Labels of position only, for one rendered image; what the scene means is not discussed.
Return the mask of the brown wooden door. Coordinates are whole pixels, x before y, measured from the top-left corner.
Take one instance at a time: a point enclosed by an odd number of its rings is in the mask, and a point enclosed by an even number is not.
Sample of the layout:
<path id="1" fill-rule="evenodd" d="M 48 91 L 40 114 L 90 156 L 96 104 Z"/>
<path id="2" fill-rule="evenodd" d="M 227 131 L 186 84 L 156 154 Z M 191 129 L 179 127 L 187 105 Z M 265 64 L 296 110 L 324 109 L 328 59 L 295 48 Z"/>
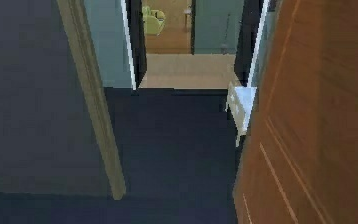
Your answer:
<path id="1" fill-rule="evenodd" d="M 358 0 L 281 0 L 237 224 L 358 224 Z"/>

